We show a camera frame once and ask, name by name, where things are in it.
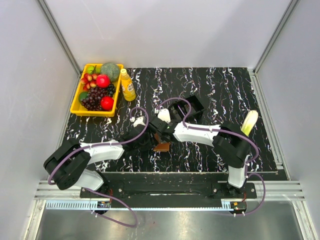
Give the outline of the brown leather card holder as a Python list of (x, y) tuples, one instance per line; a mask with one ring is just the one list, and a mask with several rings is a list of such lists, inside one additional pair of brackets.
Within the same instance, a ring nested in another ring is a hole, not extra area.
[(153, 148), (154, 152), (168, 152), (170, 150), (170, 142), (161, 142), (161, 139), (157, 133), (154, 135), (154, 138), (156, 141), (156, 145)]

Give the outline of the black plastic card box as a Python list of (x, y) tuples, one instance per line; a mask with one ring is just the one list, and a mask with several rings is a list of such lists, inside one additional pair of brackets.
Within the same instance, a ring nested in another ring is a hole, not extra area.
[(195, 95), (190, 95), (185, 100), (189, 102), (189, 105), (183, 100), (178, 100), (169, 106), (168, 110), (170, 118), (172, 120), (182, 121), (185, 115), (190, 111), (190, 114), (185, 121), (193, 124), (199, 123), (205, 110), (204, 106)]

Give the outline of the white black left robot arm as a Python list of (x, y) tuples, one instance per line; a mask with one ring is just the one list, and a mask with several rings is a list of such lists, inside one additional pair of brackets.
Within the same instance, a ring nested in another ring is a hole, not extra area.
[(131, 118), (133, 128), (119, 140), (85, 143), (69, 139), (62, 144), (43, 164), (49, 174), (48, 184), (59, 190), (73, 186), (90, 189), (98, 198), (107, 195), (109, 186), (105, 178), (88, 166), (106, 160), (118, 160), (125, 151), (140, 147), (147, 136), (148, 117)]

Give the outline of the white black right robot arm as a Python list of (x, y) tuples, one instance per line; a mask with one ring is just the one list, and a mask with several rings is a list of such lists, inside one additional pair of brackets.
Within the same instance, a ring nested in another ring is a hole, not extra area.
[(213, 147), (228, 166), (228, 194), (239, 198), (245, 193), (245, 168), (252, 141), (232, 123), (207, 126), (154, 117), (148, 129), (163, 142), (193, 142)]

